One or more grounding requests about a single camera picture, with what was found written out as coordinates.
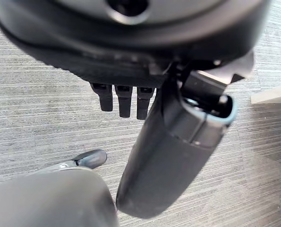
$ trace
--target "gray carpet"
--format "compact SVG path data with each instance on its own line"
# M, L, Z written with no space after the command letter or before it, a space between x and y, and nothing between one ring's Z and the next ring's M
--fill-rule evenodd
M250 80L231 85L238 118L191 186L162 215L127 227L281 226L281 104L251 105L250 95L281 85L281 0L275 0L256 49ZM142 126L99 110L87 82L22 53L0 32L0 182L94 148L108 151L97 169L115 195Z

